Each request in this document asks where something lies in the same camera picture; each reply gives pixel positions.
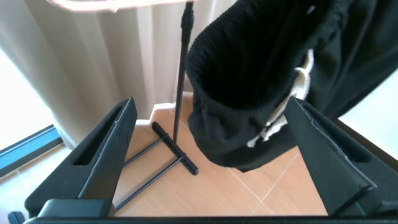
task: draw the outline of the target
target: black garment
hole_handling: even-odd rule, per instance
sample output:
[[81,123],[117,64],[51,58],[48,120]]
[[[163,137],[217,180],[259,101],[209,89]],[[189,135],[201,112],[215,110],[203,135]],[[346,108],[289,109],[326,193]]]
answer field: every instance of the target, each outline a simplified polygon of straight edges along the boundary
[[244,172],[275,159],[296,145],[287,126],[255,148],[246,143],[289,94],[307,50],[315,57],[307,101],[335,119],[398,67],[396,27],[396,0],[237,1],[187,56],[197,146]]

